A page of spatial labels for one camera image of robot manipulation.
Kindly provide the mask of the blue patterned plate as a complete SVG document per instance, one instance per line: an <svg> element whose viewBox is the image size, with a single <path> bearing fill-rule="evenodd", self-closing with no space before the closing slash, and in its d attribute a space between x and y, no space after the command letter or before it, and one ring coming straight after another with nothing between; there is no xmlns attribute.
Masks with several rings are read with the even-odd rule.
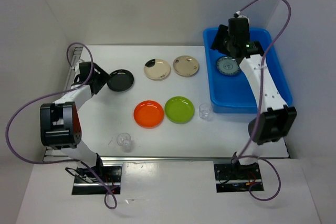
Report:
<svg viewBox="0 0 336 224"><path fill-rule="evenodd" d="M222 56L216 61L218 72L225 76L235 76L240 73L240 67L233 57Z"/></svg>

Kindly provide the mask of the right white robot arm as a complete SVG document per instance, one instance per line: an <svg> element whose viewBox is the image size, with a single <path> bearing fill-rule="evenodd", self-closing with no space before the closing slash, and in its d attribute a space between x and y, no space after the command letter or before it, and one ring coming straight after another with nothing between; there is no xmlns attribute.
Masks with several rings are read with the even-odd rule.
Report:
<svg viewBox="0 0 336 224"><path fill-rule="evenodd" d="M211 49L223 54L216 61L218 72L230 77L242 72L247 78L258 109L248 125L248 144L256 154L259 146L287 136L297 110L281 96L266 63L268 50L250 39L249 30L248 17L235 13L228 25L219 25Z"/></svg>

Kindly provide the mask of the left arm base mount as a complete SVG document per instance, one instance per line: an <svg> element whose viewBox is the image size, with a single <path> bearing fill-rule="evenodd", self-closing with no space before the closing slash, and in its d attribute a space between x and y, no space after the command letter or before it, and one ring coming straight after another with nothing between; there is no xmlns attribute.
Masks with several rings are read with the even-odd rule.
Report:
<svg viewBox="0 0 336 224"><path fill-rule="evenodd" d="M87 168L66 167L65 171L74 177L72 195L103 195L107 192L105 187ZM96 173L114 194L120 194L122 164L104 166L100 172L96 171Z"/></svg>

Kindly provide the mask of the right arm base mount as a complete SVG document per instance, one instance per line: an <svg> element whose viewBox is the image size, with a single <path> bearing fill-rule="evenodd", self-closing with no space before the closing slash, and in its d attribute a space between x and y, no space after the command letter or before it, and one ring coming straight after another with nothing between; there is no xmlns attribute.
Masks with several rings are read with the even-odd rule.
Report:
<svg viewBox="0 0 336 224"><path fill-rule="evenodd" d="M229 163L214 163L217 193L264 191L259 165L234 166Z"/></svg>

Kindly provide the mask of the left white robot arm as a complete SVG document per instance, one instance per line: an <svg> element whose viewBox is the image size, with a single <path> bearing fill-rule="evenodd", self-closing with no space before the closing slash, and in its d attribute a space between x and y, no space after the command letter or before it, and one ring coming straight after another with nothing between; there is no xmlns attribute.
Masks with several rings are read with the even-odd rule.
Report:
<svg viewBox="0 0 336 224"><path fill-rule="evenodd" d="M79 84L53 103L40 107L40 136L43 146L61 151L71 159L88 165L86 175L93 182L104 178L105 169L99 154L90 150L82 140L78 116L81 106L97 94L110 75L96 63L79 64Z"/></svg>

